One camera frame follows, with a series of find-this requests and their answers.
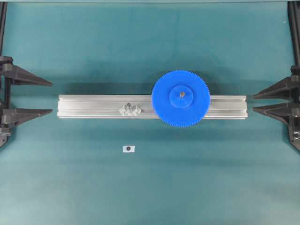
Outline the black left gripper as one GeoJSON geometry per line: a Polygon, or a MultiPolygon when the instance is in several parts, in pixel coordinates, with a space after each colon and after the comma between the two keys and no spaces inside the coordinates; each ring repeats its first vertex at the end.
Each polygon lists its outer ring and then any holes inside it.
{"type": "Polygon", "coordinates": [[[0,57],[0,87],[4,78],[4,100],[0,100],[0,147],[2,148],[11,135],[9,124],[22,124],[37,117],[45,116],[52,112],[52,109],[10,109],[11,84],[12,85],[37,85],[52,86],[53,84],[41,77],[38,77],[23,68],[13,65],[12,58],[0,57]]]}

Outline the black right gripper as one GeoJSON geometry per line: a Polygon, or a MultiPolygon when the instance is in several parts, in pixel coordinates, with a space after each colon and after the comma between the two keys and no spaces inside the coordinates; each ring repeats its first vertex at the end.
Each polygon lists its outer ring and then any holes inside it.
{"type": "Polygon", "coordinates": [[[254,99],[285,99],[289,103],[253,107],[253,111],[264,116],[276,119],[288,126],[290,144],[300,149],[300,67],[291,67],[291,77],[286,77],[274,85],[253,95],[254,99]]]}

